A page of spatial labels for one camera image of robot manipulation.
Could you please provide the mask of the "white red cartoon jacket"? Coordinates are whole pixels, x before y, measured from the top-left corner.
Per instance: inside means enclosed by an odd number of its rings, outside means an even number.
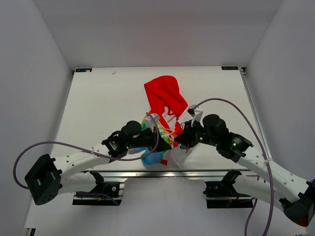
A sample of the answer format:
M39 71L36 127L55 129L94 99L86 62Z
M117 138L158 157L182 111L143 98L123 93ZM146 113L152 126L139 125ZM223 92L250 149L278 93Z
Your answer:
M157 127L161 135L160 141L166 141L170 150L154 152L142 159L145 165L161 164L168 167L182 168L191 147L175 141L192 116L188 113L189 104L180 94L177 79L170 75L157 77L144 84L144 89L151 110L157 114Z

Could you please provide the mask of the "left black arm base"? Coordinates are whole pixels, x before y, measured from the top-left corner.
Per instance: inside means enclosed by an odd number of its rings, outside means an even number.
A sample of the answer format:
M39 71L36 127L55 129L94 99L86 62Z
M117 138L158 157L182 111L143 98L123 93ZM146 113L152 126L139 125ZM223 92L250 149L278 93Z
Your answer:
M108 181L97 171L84 172L92 178L93 189L74 193L72 204L74 206L115 206L122 202L125 183Z

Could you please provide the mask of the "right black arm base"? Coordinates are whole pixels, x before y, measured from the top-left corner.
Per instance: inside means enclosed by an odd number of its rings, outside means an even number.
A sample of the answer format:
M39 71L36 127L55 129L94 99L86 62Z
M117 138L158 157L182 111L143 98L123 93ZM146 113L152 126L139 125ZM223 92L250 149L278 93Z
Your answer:
M220 181L205 182L206 187L203 194L206 197L207 208L252 208L253 198L237 192L233 186L236 183L236 177L241 175L240 171L230 170Z

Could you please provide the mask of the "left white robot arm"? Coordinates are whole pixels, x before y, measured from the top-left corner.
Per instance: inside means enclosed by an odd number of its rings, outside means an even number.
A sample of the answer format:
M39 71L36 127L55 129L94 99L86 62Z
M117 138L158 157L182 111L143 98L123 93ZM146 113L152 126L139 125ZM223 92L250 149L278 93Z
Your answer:
M149 153L163 152L171 145L161 136L156 125L143 129L137 121L129 121L119 131L78 153L61 157L42 155L25 176L27 187L37 206L70 192L103 193L105 182L93 167L113 161L125 161L130 149L144 148Z

